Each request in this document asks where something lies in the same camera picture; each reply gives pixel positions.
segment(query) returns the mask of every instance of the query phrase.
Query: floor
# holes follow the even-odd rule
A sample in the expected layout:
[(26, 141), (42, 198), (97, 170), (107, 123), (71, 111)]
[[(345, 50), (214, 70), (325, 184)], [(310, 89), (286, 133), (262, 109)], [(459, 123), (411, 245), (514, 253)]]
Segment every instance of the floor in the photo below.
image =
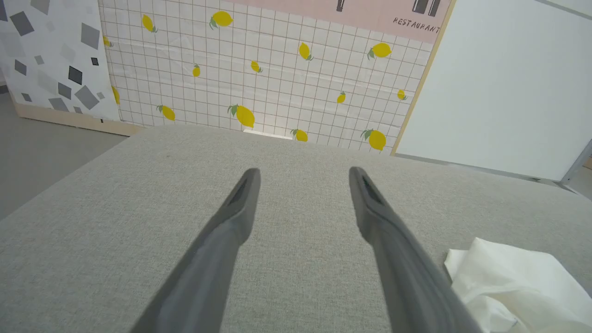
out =
[[(19, 118), (0, 95), (0, 220), (125, 136)], [(568, 187), (592, 200), (592, 169)]]

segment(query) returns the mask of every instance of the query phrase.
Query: pink fabric section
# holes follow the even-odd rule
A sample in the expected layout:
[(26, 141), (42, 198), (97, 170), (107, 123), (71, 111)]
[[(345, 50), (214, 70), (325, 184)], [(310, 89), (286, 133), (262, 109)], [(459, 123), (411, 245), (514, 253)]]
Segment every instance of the pink fabric section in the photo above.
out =
[(436, 16), (428, 12), (434, 0), (427, 0), (424, 14), (413, 11), (416, 0), (232, 0), (238, 4), (298, 14), (319, 20), (380, 31), (418, 41), (434, 43), (450, 0), (441, 0)]

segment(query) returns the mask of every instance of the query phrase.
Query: crumpled white fabric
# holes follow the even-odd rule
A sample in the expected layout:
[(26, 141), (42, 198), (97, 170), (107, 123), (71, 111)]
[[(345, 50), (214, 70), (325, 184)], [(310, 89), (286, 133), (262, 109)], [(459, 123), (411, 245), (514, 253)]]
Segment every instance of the crumpled white fabric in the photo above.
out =
[(552, 255), (475, 238), (450, 249), (452, 289), (486, 332), (592, 333), (592, 299)]

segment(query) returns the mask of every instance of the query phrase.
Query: wooden frame edge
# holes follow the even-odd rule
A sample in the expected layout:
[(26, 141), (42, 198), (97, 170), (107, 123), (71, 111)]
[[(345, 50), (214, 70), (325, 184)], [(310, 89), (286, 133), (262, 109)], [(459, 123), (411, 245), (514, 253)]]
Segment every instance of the wooden frame edge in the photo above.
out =
[(125, 136), (132, 136), (144, 128), (120, 121), (94, 118), (89, 114), (64, 112), (51, 108), (16, 103), (12, 97), (12, 93), (11, 98), (14, 108), (16, 109), (18, 116), (21, 118), (46, 121), (48, 123), (79, 127), (81, 129), (96, 130), (99, 132)]
[(411, 114), (413, 113), (413, 109), (415, 108), (415, 104), (417, 103), (417, 100), (419, 99), (419, 95), (422, 92), (423, 84), (424, 84), (424, 82), (426, 82), (427, 74), (429, 73), (430, 68), (432, 67), (432, 63), (434, 62), (434, 58), (436, 57), (436, 53), (438, 51), (438, 48), (440, 47), (440, 42), (442, 41), (442, 37), (444, 36), (444, 33), (446, 32), (446, 27), (448, 26), (448, 21), (450, 20), (450, 16), (452, 15), (452, 10), (454, 9), (455, 4), (456, 4), (456, 0), (450, 1), (450, 6), (448, 6), (448, 11), (446, 12), (446, 16), (444, 16), (444, 21), (442, 22), (442, 28), (440, 29), (440, 33), (436, 37), (436, 42), (434, 43), (434, 48), (432, 49), (430, 57), (427, 60), (427, 65), (426, 65), (425, 70), (423, 71), (422, 78), (419, 80), (419, 86), (417, 88), (416, 94), (413, 97), (413, 101), (411, 102), (411, 105), (409, 106), (409, 110), (407, 112), (407, 115), (405, 116), (405, 120), (403, 121), (403, 125), (401, 126), (401, 130), (399, 131), (399, 135), (397, 136), (397, 140), (395, 141), (395, 145), (394, 145), (394, 147), (392, 147), (391, 156), (395, 156), (395, 152), (397, 151), (397, 148), (399, 147), (399, 143), (401, 142), (401, 138), (403, 136), (403, 133), (405, 132), (405, 128), (407, 127), (407, 123), (409, 122), (409, 118), (411, 117)]

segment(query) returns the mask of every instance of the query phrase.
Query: gray tabletop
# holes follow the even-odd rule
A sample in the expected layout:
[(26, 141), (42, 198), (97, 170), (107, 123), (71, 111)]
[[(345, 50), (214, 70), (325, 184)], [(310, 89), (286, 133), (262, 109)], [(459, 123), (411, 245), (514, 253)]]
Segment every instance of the gray tabletop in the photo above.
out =
[(592, 289), (592, 203), (543, 184), (271, 137), (144, 130), (0, 222), (0, 330), (126, 332), (242, 173), (261, 169), (223, 332), (386, 332), (355, 225), (363, 167), (442, 270), (474, 237), (553, 254)]

